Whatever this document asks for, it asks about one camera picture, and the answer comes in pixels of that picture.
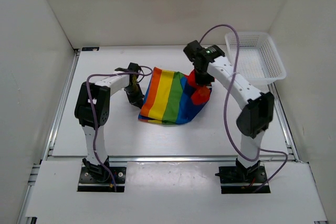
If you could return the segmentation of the aluminium front rail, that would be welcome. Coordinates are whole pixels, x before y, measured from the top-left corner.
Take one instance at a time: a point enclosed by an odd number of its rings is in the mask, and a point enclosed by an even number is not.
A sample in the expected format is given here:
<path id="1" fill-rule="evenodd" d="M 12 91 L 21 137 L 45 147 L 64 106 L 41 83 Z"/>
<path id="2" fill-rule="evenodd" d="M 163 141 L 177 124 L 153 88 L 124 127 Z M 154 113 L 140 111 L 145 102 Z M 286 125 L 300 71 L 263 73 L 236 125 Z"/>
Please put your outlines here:
<path id="1" fill-rule="evenodd" d="M 47 161 L 72 161 L 78 159 L 82 161 L 81 156 L 48 156 Z M 110 156 L 109 162 L 234 162 L 236 156 Z M 283 155 L 261 156 L 262 162 L 280 162 L 284 161 Z M 289 162 L 296 162 L 295 157 L 288 155 Z"/>

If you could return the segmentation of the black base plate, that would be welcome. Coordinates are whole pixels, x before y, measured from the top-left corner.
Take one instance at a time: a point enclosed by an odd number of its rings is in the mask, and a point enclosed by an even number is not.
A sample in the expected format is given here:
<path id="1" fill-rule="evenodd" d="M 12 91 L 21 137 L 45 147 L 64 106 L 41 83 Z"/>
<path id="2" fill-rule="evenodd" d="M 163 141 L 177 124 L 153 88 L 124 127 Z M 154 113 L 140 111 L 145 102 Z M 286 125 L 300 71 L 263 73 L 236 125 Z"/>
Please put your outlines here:
<path id="1" fill-rule="evenodd" d="M 117 188 L 113 185 L 110 174 L 104 169 L 103 176 L 92 175 L 89 170 L 82 165 L 79 175 L 77 191 L 78 192 L 99 192 L 99 193 L 123 193 L 125 190 L 125 181 L 127 168 L 125 166 L 110 166 L 111 173 L 114 176 Z"/>
<path id="2" fill-rule="evenodd" d="M 238 173 L 236 166 L 220 166 L 215 176 L 219 177 L 221 194 L 269 194 L 268 183 L 259 187 L 268 179 L 264 166 L 259 166 L 246 178 Z"/>

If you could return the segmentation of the rainbow striped shorts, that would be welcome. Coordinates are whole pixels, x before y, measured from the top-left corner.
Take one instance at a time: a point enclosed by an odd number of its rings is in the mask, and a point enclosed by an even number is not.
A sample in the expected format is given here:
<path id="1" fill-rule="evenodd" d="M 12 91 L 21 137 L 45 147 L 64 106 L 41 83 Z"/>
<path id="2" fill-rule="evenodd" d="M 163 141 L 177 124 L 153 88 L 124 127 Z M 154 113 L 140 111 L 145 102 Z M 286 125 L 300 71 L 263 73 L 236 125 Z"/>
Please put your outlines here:
<path id="1" fill-rule="evenodd" d="M 138 120 L 164 125 L 186 124 L 207 104 L 211 92 L 211 84 L 196 84 L 194 70 L 186 75 L 155 67 Z"/>

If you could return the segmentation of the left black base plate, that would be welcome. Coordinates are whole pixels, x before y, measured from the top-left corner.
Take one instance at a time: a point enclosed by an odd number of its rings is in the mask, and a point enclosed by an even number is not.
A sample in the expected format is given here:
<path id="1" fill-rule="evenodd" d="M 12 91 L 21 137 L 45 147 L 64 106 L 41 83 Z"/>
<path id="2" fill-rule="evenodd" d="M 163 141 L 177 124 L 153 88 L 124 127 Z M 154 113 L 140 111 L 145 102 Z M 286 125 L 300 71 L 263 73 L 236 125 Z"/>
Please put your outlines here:
<path id="1" fill-rule="evenodd" d="M 114 176 L 117 188 L 113 185 L 110 174 L 104 169 L 103 176 L 92 175 L 89 170 L 82 165 L 79 175 L 77 191 L 78 192 L 99 192 L 99 193 L 123 193 L 125 190 L 125 181 L 127 168 L 125 166 L 110 166 L 111 173 Z"/>

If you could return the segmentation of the white plastic basket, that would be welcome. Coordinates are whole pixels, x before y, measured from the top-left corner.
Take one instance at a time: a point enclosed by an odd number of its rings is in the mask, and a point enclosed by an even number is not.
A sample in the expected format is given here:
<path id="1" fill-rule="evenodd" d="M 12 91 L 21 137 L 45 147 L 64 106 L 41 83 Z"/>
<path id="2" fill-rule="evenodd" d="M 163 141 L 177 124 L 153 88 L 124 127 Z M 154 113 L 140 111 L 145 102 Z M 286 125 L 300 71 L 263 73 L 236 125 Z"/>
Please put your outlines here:
<path id="1" fill-rule="evenodd" d="M 234 63 L 239 52 L 237 71 L 254 86 L 283 80 L 287 73 L 276 46 L 268 33 L 239 32 L 239 43 L 233 32 L 225 35 L 227 57 Z"/>

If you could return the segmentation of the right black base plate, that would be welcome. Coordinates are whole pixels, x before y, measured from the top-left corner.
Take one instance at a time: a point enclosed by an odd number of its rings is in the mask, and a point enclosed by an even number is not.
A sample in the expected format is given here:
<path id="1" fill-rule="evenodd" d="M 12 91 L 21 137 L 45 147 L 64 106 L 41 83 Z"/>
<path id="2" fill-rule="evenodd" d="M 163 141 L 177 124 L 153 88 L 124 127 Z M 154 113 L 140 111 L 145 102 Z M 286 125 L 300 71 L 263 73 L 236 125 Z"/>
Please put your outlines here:
<path id="1" fill-rule="evenodd" d="M 238 173 L 236 166 L 220 166 L 215 176 L 219 177 L 221 194 L 269 194 L 268 183 L 259 187 L 268 179 L 264 166 L 259 166 L 246 178 Z"/>

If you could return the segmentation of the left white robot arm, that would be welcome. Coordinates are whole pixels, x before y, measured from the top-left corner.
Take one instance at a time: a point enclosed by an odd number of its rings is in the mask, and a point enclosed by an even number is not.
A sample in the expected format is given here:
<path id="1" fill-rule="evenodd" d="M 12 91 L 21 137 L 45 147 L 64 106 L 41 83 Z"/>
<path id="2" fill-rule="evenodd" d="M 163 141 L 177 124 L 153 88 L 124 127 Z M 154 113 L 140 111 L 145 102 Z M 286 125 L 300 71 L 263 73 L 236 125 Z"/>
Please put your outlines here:
<path id="1" fill-rule="evenodd" d="M 110 98 L 123 89 L 129 103 L 142 108 L 144 94 L 138 76 L 145 76 L 142 67 L 131 62 L 126 69 L 116 68 L 112 74 L 92 74 L 81 85 L 74 114 L 86 139 L 87 157 L 82 162 L 98 182 L 111 178 L 104 143 L 104 125 L 109 118 Z"/>

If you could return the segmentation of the black label sticker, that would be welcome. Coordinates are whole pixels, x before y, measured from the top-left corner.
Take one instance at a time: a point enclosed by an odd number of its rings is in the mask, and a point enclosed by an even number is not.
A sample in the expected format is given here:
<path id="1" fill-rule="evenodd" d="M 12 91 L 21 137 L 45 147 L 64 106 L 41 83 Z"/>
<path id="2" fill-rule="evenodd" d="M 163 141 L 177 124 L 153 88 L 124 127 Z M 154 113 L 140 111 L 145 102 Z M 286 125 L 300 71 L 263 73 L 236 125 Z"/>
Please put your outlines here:
<path id="1" fill-rule="evenodd" d="M 99 51 L 100 47 L 82 47 L 81 51 Z"/>

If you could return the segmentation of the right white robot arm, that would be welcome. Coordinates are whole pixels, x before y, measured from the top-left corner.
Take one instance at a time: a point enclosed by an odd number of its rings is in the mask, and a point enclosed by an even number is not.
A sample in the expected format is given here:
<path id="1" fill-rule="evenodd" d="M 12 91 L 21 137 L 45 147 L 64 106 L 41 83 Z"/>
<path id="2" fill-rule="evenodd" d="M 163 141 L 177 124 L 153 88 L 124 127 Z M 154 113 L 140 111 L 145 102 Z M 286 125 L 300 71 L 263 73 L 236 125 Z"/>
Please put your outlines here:
<path id="1" fill-rule="evenodd" d="M 184 53 L 195 70 L 194 80 L 199 86 L 208 86 L 217 80 L 232 96 L 241 112 L 236 125 L 241 132 L 240 148 L 236 150 L 236 177 L 247 182 L 254 177 L 260 160 L 260 146 L 269 123 L 273 120 L 274 96 L 263 93 L 235 72 L 224 52 L 216 45 L 202 47 L 194 40 Z"/>

